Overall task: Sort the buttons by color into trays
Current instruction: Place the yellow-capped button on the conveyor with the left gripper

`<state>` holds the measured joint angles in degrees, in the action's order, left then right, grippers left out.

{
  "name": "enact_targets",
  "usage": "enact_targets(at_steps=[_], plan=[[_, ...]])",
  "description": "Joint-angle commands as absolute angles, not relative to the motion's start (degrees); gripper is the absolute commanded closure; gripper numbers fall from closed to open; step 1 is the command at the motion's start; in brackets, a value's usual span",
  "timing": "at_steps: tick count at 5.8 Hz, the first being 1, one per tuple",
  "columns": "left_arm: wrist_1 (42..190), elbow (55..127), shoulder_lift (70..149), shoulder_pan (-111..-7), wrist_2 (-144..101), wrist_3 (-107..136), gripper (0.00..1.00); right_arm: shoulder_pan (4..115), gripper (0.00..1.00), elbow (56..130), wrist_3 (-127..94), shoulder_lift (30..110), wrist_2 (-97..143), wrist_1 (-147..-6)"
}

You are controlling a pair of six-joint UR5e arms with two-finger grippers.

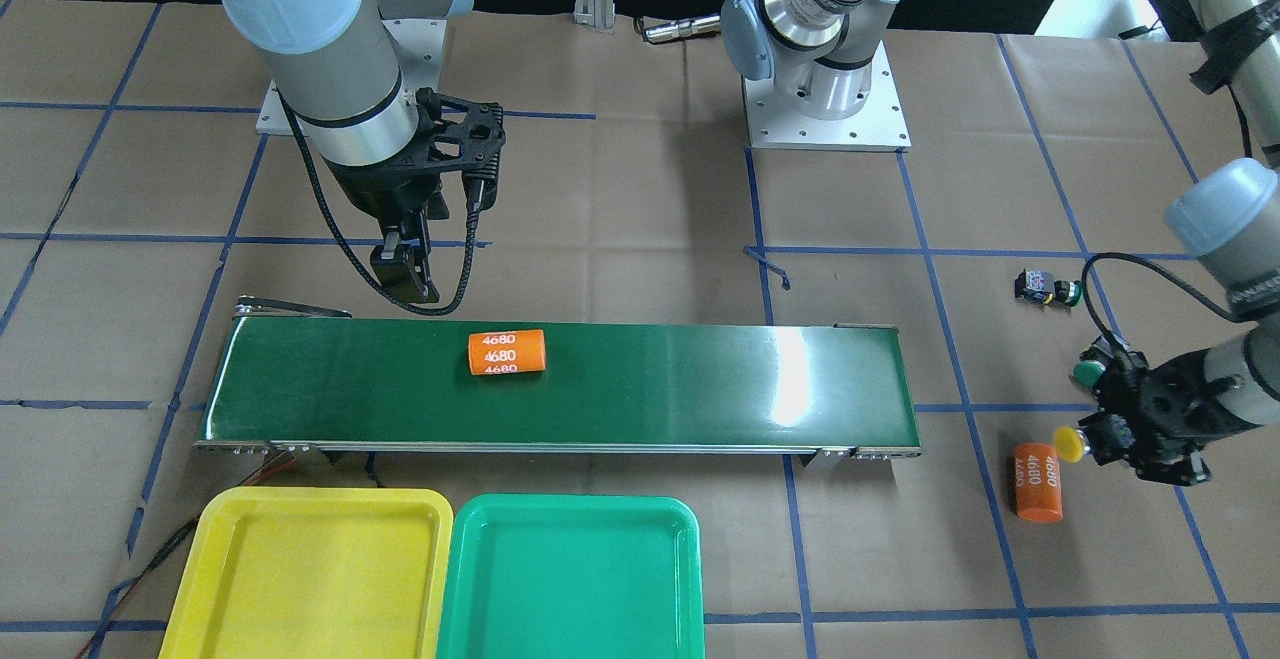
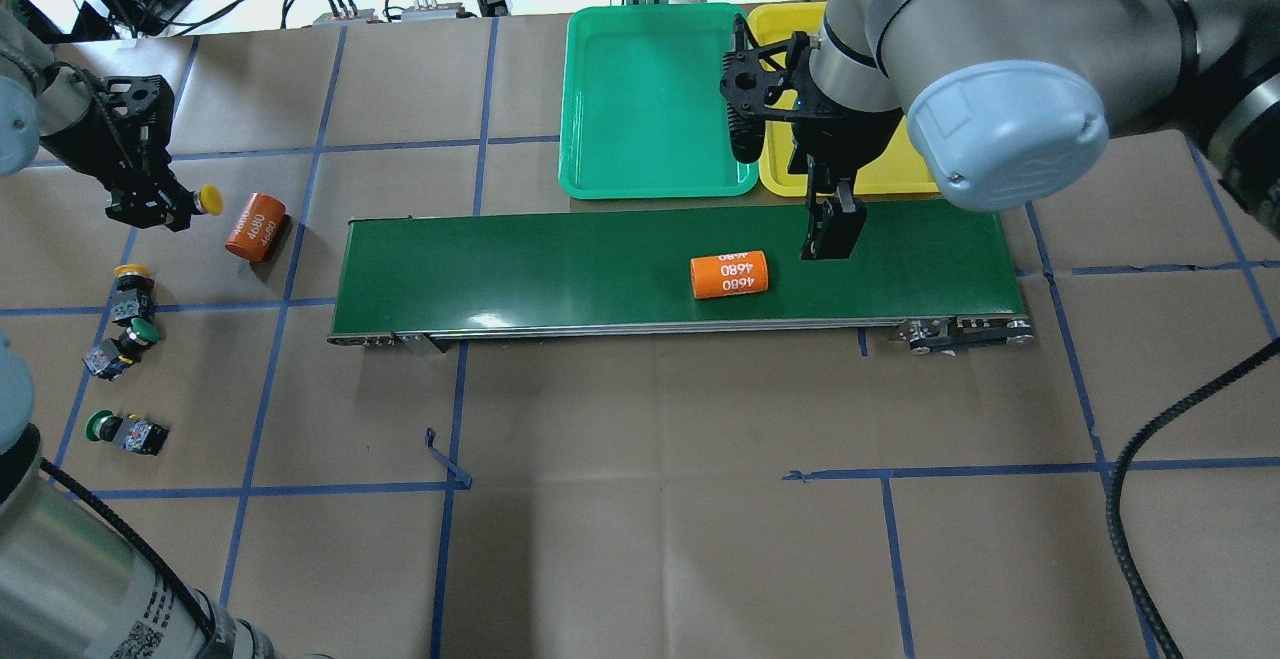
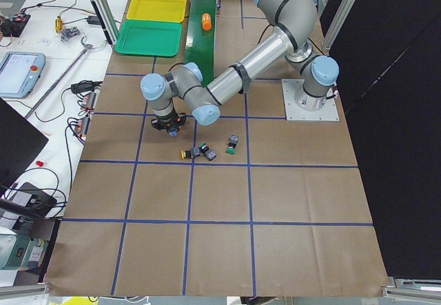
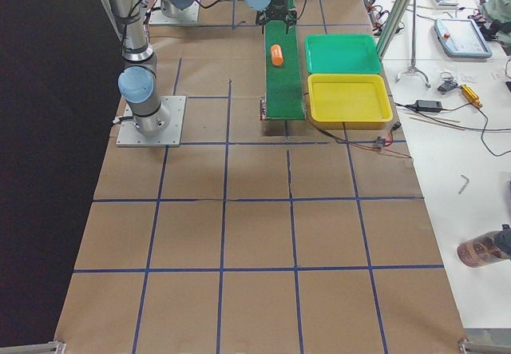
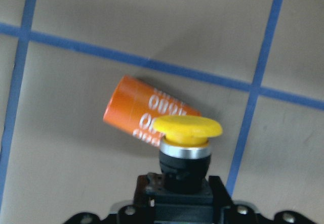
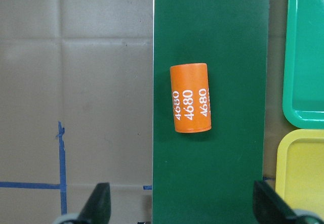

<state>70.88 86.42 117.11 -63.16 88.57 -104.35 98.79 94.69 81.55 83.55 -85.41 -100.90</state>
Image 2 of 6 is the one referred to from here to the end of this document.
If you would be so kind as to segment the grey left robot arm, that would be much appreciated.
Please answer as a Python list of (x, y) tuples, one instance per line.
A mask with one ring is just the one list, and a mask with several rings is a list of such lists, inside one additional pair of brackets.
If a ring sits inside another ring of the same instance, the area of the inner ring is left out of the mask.
[[(219, 189), (186, 189), (168, 154), (174, 93), (161, 75), (99, 77), (59, 61), (3, 13), (3, 173), (38, 148), (108, 191), (137, 229), (220, 214)], [(3, 349), (3, 655), (275, 658), (265, 632), (188, 586), (93, 491), (44, 456), (33, 380)]]

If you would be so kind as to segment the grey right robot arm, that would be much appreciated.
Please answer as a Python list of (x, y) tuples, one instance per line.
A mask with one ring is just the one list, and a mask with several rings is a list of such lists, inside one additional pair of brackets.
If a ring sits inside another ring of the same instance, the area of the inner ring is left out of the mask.
[(733, 22), (719, 91), (739, 163), (788, 123), (805, 261), (849, 258), (855, 180), (899, 127), (940, 193), (1000, 212), (1084, 177), (1110, 139), (1179, 131), (1277, 232), (1279, 0), (827, 0), (815, 35)]

